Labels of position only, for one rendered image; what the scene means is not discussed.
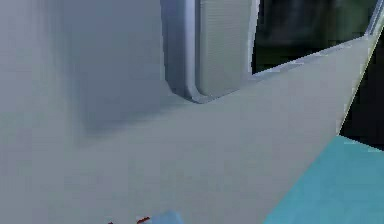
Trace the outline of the pale grey rounded panel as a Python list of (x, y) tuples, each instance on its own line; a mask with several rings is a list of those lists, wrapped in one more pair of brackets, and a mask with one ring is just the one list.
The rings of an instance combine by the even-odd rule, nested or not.
[(238, 90), (252, 74), (260, 0), (186, 0), (186, 87), (206, 103)]

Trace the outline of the dark window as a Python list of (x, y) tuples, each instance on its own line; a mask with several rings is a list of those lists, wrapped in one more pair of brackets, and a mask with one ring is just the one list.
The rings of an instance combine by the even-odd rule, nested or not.
[(380, 0), (260, 0), (254, 73), (363, 36)]

